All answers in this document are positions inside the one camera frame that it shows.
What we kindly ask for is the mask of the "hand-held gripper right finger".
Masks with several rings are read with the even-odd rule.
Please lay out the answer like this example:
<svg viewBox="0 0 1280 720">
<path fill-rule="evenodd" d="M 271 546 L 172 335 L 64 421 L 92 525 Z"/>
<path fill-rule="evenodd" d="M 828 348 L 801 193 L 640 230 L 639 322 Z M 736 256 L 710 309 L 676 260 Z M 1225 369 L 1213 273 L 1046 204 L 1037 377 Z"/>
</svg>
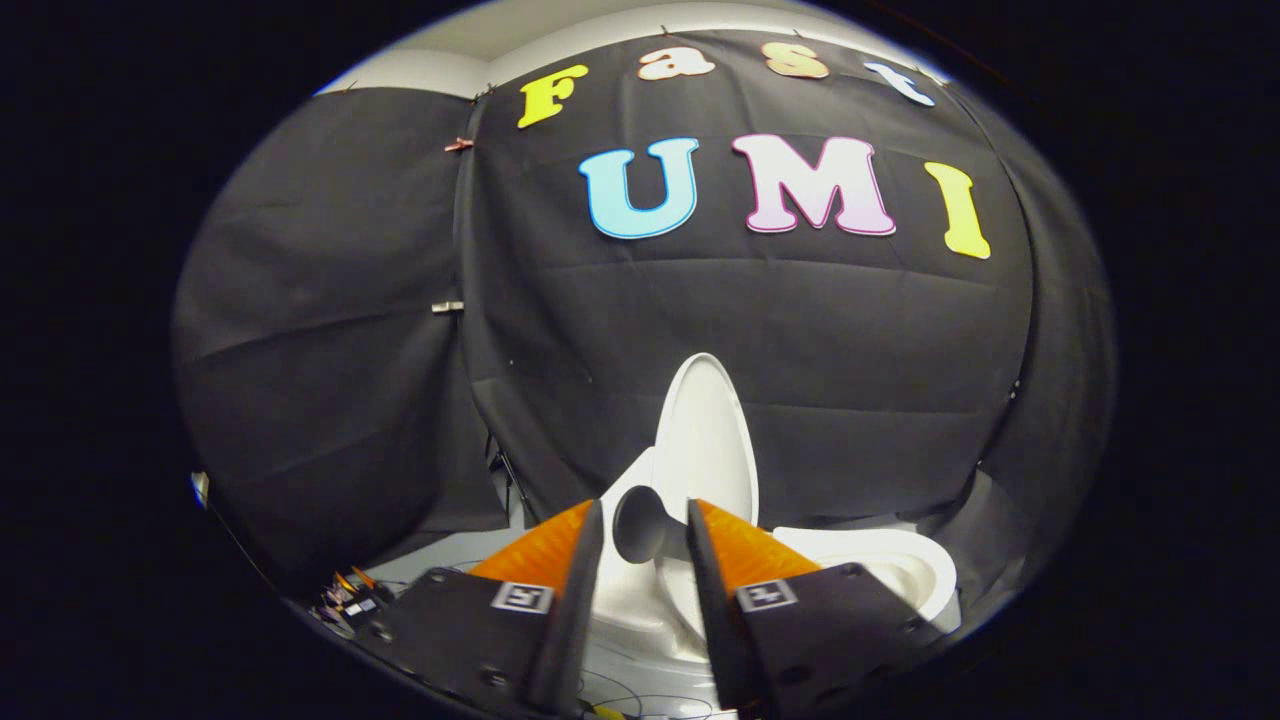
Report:
<svg viewBox="0 0 1280 720">
<path fill-rule="evenodd" d="M 686 544 L 717 701 L 741 717 L 837 716 L 936 641 L 864 562 L 822 568 L 703 498 Z"/>
</svg>

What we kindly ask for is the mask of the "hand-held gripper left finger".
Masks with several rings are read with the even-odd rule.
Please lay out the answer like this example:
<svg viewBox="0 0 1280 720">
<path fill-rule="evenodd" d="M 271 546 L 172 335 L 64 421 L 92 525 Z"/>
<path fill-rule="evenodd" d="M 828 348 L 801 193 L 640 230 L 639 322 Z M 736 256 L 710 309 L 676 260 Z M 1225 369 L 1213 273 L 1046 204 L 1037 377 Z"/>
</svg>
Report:
<svg viewBox="0 0 1280 720">
<path fill-rule="evenodd" d="M 362 651 L 474 717 L 573 717 L 603 548 L 602 503 L 577 503 L 471 570 L 428 570 Z"/>
</svg>

